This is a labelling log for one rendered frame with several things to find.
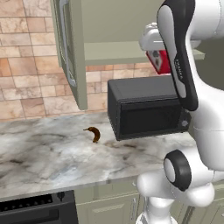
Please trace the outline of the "red food box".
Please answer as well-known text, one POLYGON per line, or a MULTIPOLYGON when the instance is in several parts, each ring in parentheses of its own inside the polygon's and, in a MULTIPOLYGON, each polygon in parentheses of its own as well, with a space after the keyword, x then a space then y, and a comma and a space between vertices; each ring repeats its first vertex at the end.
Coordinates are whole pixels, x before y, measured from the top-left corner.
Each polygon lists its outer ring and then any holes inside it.
POLYGON ((166 50, 147 51, 146 55, 157 74, 169 74, 171 72, 166 50))

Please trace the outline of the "black microwave oven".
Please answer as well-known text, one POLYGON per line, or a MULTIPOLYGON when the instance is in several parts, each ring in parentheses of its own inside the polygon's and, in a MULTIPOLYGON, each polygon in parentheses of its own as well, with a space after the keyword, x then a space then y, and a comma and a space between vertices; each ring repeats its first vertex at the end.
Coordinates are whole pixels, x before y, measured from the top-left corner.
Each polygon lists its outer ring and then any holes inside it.
POLYGON ((188 131, 170 75, 108 81, 108 118, 117 141, 188 131))

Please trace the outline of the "brown banana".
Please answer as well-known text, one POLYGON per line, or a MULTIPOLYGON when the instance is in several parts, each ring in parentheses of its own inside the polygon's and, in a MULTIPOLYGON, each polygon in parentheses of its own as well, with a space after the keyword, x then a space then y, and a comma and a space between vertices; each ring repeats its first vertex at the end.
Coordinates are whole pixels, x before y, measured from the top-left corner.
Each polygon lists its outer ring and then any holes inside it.
POLYGON ((100 140, 101 133, 96 127, 91 126, 91 127, 88 127, 87 129, 84 129, 84 130, 88 130, 88 131, 94 133, 93 143, 97 143, 100 140))

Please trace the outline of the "green wall cabinet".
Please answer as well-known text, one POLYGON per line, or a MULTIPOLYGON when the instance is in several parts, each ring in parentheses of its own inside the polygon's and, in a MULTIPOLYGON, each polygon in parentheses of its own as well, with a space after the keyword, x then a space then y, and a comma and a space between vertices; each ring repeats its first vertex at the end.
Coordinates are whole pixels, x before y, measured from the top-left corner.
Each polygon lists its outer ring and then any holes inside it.
POLYGON ((87 66, 147 62, 138 40, 164 0, 81 0, 87 66))

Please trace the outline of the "green base cabinet drawer front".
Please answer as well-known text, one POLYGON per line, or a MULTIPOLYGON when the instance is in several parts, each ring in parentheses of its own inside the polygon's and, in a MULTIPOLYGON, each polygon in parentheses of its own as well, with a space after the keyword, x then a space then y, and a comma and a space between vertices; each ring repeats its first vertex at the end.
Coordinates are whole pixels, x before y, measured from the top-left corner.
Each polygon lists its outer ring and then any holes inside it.
POLYGON ((85 187, 82 189, 75 189, 75 201, 80 203, 91 202, 93 200, 100 200, 112 198, 115 196, 136 193, 137 188, 134 180, 121 181, 110 183, 106 185, 96 185, 85 187))

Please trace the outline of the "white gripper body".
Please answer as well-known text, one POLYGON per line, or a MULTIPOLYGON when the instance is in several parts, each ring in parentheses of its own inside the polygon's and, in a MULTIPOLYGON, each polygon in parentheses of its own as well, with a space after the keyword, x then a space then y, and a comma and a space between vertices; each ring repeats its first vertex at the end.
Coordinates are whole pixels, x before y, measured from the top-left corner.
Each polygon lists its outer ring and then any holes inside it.
POLYGON ((165 49, 156 22, 145 26, 143 34, 139 39, 139 45, 143 51, 159 51, 165 49))

